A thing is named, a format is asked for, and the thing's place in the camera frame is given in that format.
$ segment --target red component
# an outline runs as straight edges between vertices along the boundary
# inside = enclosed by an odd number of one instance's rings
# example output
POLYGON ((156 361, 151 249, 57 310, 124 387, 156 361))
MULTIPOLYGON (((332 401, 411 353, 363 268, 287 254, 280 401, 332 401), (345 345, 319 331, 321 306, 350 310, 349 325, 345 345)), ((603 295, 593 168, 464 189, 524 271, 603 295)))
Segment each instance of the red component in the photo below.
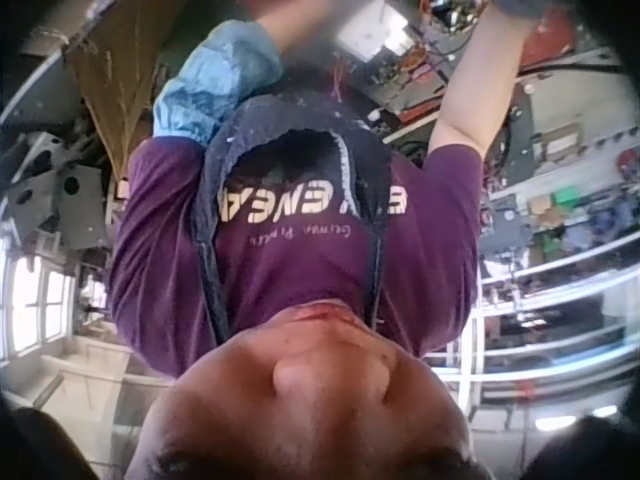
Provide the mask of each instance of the red component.
POLYGON ((618 171, 625 180, 631 180, 640 173, 640 154, 635 148, 625 150, 617 161, 618 171))
POLYGON ((532 380, 521 380, 516 382, 518 386, 518 396, 523 400, 532 401, 536 398, 536 384, 532 380))
POLYGON ((433 100, 429 100, 427 102, 416 105, 415 107, 409 107, 406 110, 403 110, 398 114, 398 118, 402 123, 408 125, 409 123, 417 120, 427 113, 435 110, 442 103, 442 97, 434 98, 433 100))
POLYGON ((237 3, 245 5, 256 18, 264 13, 266 9, 289 1, 290 0, 236 0, 237 3))
POLYGON ((538 28, 527 40, 522 55, 522 66, 561 57, 574 49, 576 31, 567 12, 551 9, 538 28))

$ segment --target raised arm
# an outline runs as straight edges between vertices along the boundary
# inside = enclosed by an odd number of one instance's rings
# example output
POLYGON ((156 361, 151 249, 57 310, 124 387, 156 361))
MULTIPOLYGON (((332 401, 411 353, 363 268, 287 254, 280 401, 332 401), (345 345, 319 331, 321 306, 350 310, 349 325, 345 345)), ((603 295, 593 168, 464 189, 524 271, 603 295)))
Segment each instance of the raised arm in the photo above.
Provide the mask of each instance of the raised arm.
MULTIPOLYGON (((526 2, 512 0, 512 3, 526 2)), ((507 14, 506 10, 491 4, 482 14, 451 77, 430 151, 462 144, 474 148, 484 158, 498 134, 509 108, 524 43, 536 24, 537 13, 527 15, 511 10, 507 14)))
POLYGON ((282 74, 280 52, 323 11, 292 3, 259 22, 226 22, 191 54, 154 107, 154 138, 132 155, 131 198, 109 274, 119 333, 156 370, 181 375, 215 347, 189 219, 205 148, 228 115, 282 74))
POLYGON ((280 79, 280 54, 321 23, 332 2, 290 0, 257 22, 229 21, 214 29, 156 100, 154 137, 209 145, 243 100, 280 79))

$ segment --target person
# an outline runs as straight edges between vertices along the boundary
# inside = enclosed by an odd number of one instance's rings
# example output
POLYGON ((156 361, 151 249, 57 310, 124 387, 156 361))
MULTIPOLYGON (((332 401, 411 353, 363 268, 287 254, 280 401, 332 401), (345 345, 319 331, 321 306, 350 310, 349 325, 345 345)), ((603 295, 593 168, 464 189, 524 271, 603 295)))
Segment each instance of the person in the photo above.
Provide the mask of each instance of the person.
POLYGON ((486 8, 419 169, 328 94, 257 95, 342 7, 220 25, 155 103, 109 289, 120 334, 177 380, 128 478, 489 477, 421 357, 473 305, 482 161, 542 8, 486 8))

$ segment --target machinery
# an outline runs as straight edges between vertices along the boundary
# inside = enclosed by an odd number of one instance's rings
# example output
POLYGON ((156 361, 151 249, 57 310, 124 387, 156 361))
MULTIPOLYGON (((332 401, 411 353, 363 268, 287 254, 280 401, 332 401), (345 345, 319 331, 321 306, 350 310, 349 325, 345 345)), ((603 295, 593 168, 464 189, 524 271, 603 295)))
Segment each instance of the machinery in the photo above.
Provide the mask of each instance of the machinery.
MULTIPOLYGON (((271 3, 60 1, 1 72, 0 218, 9 258, 42 257, 80 287, 99 282, 126 208, 127 159, 150 135, 153 99, 216 23, 254 17, 271 3), (144 24, 136 23, 140 11, 144 24), (130 48, 136 42, 141 51, 130 48)), ((293 52, 284 86, 333 95, 422 166, 485 3, 373 0, 293 52)), ((550 11, 528 43, 486 159, 480 299, 469 331, 425 361, 450 385, 489 458, 513 463, 502 448, 516 448, 527 429, 543 431, 538 413, 555 418, 546 404, 530 417, 523 390, 532 404, 537 392, 565 402, 571 415, 597 411, 622 397, 635 368, 634 313, 611 306, 619 297, 633 305, 640 264, 640 138, 620 73, 575 12, 550 11), (584 312, 590 322, 581 321, 584 312), (615 395, 587 408, 576 398, 595 381, 615 395)))

